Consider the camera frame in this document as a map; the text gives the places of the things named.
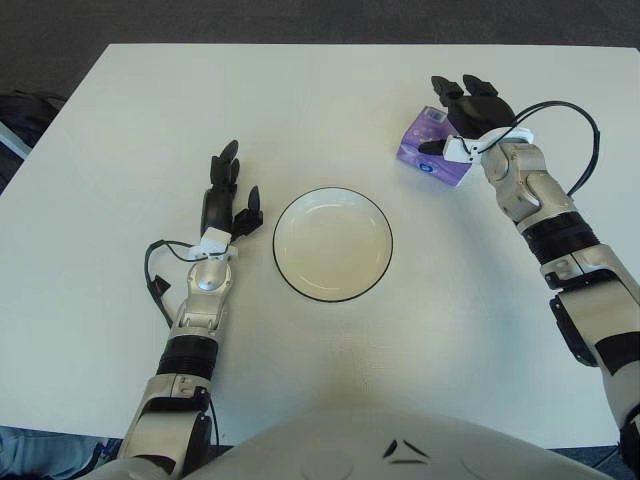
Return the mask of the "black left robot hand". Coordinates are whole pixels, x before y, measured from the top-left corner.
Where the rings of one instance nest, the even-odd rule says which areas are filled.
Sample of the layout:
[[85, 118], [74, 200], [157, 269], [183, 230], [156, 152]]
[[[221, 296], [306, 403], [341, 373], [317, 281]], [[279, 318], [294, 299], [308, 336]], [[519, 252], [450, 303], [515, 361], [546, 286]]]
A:
[[203, 197], [200, 233], [215, 228], [231, 235], [231, 241], [248, 236], [263, 224], [260, 191], [257, 185], [250, 190], [247, 207], [233, 214], [237, 193], [240, 161], [239, 142], [231, 140], [222, 152], [211, 158], [210, 186]]

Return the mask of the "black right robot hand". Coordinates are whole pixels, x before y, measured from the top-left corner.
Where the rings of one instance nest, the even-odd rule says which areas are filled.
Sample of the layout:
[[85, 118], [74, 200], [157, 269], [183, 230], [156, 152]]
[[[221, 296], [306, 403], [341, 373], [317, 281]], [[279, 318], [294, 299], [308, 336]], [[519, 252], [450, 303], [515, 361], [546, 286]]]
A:
[[515, 120], [513, 110], [490, 82], [464, 74], [465, 90], [442, 76], [432, 76], [431, 83], [447, 109], [447, 120], [460, 137], [479, 139], [491, 130], [510, 126]]

